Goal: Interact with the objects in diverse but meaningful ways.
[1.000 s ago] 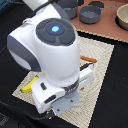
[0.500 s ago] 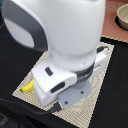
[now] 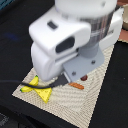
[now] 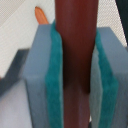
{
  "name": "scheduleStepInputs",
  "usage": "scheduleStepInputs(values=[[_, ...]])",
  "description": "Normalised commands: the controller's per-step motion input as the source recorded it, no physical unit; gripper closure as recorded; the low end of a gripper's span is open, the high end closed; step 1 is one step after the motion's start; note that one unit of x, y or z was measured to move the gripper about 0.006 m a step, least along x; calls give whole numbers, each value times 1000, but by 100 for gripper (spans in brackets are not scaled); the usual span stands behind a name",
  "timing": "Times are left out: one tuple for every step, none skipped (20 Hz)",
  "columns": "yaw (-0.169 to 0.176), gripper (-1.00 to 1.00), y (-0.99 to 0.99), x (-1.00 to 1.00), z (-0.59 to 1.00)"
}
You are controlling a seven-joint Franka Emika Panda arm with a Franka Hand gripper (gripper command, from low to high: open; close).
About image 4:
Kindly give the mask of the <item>teal padded gripper left finger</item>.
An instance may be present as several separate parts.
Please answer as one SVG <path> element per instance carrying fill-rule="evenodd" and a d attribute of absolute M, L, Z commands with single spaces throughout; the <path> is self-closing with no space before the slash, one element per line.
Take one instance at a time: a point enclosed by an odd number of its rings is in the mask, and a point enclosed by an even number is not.
<path fill-rule="evenodd" d="M 38 26 L 22 77 L 33 128 L 64 128 L 63 50 L 55 23 Z"/>

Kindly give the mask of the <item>teal padded gripper right finger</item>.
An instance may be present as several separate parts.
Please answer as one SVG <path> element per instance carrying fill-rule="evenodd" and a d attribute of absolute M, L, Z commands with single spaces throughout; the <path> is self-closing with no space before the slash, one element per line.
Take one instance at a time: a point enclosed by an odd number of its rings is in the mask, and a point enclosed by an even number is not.
<path fill-rule="evenodd" d="M 109 27 L 97 29 L 90 89 L 91 128 L 128 128 L 128 52 Z"/>

